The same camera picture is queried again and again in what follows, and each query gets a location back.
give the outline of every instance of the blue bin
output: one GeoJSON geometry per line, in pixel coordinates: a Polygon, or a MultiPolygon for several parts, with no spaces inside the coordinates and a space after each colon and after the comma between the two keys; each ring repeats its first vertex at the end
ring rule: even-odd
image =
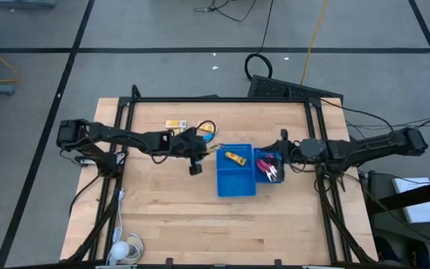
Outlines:
{"type": "MultiPolygon", "coordinates": [[[[281,156],[278,152],[265,152],[265,151],[261,151],[259,148],[254,148],[253,149],[253,163],[255,164],[255,162],[259,159],[259,158],[267,158],[268,155],[273,156],[273,158],[277,158],[278,160],[281,159],[281,156]]],[[[261,172],[260,169],[258,169],[258,167],[256,167],[255,164],[255,182],[257,183],[270,183],[270,184],[280,184],[281,182],[270,182],[267,175],[263,172],[261,172]]]]}
{"type": "Polygon", "coordinates": [[[252,197],[257,194],[251,144],[224,144],[216,151],[216,188],[219,197],[252,197]],[[225,152],[232,152],[246,159],[240,166],[225,152]]]}

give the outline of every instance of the wooden tabletop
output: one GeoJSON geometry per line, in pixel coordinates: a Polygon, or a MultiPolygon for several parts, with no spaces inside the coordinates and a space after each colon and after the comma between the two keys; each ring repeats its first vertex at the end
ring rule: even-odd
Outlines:
{"type": "MultiPolygon", "coordinates": [[[[339,99],[329,100],[340,104],[339,99]]],[[[112,126],[117,101],[100,99],[94,121],[112,126]]],[[[348,140],[343,111],[322,104],[328,138],[348,140]]],[[[189,126],[213,120],[219,129],[213,143],[268,146],[280,138],[281,129],[288,130],[290,140],[309,137],[304,105],[297,103],[137,103],[131,130],[160,131],[166,120],[188,120],[189,126]]],[[[99,146],[108,149],[106,143],[99,146]]],[[[169,158],[156,165],[149,156],[129,149],[122,183],[126,191],[122,238],[133,232],[143,239],[140,264],[163,264],[166,258],[174,258],[176,264],[273,265],[275,259],[284,265],[330,264],[313,173],[285,169],[282,184],[259,184],[256,197],[219,198],[215,157],[202,161],[202,174],[190,176],[188,160],[169,158]]],[[[78,190],[96,173],[95,167],[83,168],[78,190]]],[[[357,176],[354,168],[348,173],[357,176]]],[[[348,177],[344,182],[346,192],[340,191],[340,199],[346,227],[377,259],[361,187],[348,177]]],[[[62,259],[73,254],[93,228],[101,187],[99,180],[74,204],[62,259]]],[[[340,237],[333,227],[337,257],[343,260],[340,237]]],[[[104,229],[98,258],[105,236],[104,229]]]]}

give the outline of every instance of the black metal frame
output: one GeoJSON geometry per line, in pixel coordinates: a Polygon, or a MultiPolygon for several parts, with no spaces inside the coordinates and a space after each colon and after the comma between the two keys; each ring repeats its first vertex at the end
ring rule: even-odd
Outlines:
{"type": "MultiPolygon", "coordinates": [[[[325,120],[323,116],[323,110],[321,106],[321,101],[318,99],[297,99],[297,98],[291,98],[291,97],[219,97],[219,98],[213,98],[213,97],[140,97],[140,93],[137,90],[135,86],[132,87],[132,96],[129,97],[120,97],[119,102],[117,105],[117,112],[116,112],[116,119],[114,120],[114,126],[120,127],[122,123],[122,115],[125,107],[128,107],[128,113],[127,113],[127,119],[125,121],[125,130],[131,129],[131,124],[134,119],[134,108],[136,103],[138,102],[280,102],[280,103],[286,103],[286,102],[294,102],[294,103],[301,103],[305,106],[305,113],[306,113],[306,120],[307,120],[307,126],[308,126],[308,133],[310,137],[316,137],[315,135],[315,128],[314,128],[314,121],[313,121],[313,115],[311,113],[311,106],[314,106],[316,109],[317,119],[320,126],[320,134],[322,140],[327,140],[328,135],[326,133],[326,127],[325,127],[325,120]]],[[[116,145],[111,144],[110,145],[110,152],[115,152],[116,145]]],[[[122,148],[122,151],[125,151],[127,148],[124,146],[122,148]]],[[[114,179],[115,180],[115,189],[120,189],[122,187],[122,179],[123,179],[123,170],[124,170],[124,164],[121,164],[121,173],[114,179]]],[[[326,199],[323,197],[325,196],[325,184],[324,184],[324,175],[322,173],[317,173],[317,179],[318,179],[318,188],[320,191],[320,201],[323,201],[323,199],[326,199]]],[[[109,192],[109,185],[110,181],[112,179],[104,178],[103,184],[102,184],[102,192],[99,199],[99,207],[97,210],[96,215],[96,222],[98,220],[101,220],[102,215],[105,212],[105,204],[108,201],[108,192],[109,192]]],[[[343,211],[342,211],[342,205],[340,203],[339,198],[339,192],[337,187],[333,185],[331,188],[331,193],[333,195],[333,205],[336,209],[337,216],[340,217],[341,220],[343,220],[343,211]]],[[[336,246],[334,244],[334,236],[332,231],[332,225],[331,220],[329,216],[326,214],[325,211],[322,212],[323,215],[323,221],[325,224],[325,233],[326,233],[326,242],[328,245],[328,252],[330,257],[330,265],[335,265],[339,263],[337,260],[337,252],[336,252],[336,246]]],[[[110,235],[113,233],[114,227],[116,223],[116,212],[114,212],[110,216],[108,228],[107,228],[107,234],[110,235]]],[[[33,265],[33,266],[25,266],[20,267],[20,269],[27,268],[27,269],[40,269],[40,268],[94,268],[96,265],[103,265],[104,260],[107,258],[108,253],[110,251],[110,248],[112,246],[112,240],[110,239],[110,236],[107,236],[106,242],[105,242],[105,249],[104,249],[104,259],[102,260],[96,260],[96,252],[97,248],[99,246],[99,237],[97,236],[94,240],[90,252],[89,252],[89,260],[88,261],[67,261],[62,262],[59,264],[51,264],[51,265],[33,265]]],[[[346,243],[346,240],[341,237],[341,243],[343,246],[343,255],[344,255],[344,261],[352,262],[351,258],[351,252],[350,249],[346,243]]],[[[359,263],[353,263],[352,266],[359,266],[363,267],[363,264],[359,263]]],[[[300,268],[300,266],[286,266],[282,265],[281,260],[275,260],[274,261],[275,268],[300,268]]],[[[214,268],[214,265],[174,265],[172,258],[167,258],[165,265],[138,265],[138,268],[214,268]]],[[[225,265],[225,268],[273,268],[273,265],[225,265]]]]}

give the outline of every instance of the small box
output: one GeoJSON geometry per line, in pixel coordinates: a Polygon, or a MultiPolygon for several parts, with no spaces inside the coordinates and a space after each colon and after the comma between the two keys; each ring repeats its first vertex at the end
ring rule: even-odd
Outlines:
{"type": "Polygon", "coordinates": [[[216,151],[216,189],[219,197],[252,197],[257,194],[251,144],[223,144],[216,151]],[[225,157],[226,152],[245,158],[245,166],[225,157]]]}
{"type": "Polygon", "coordinates": [[[186,120],[167,120],[165,122],[165,128],[167,129],[177,129],[177,128],[186,128],[187,121],[186,120]]]}

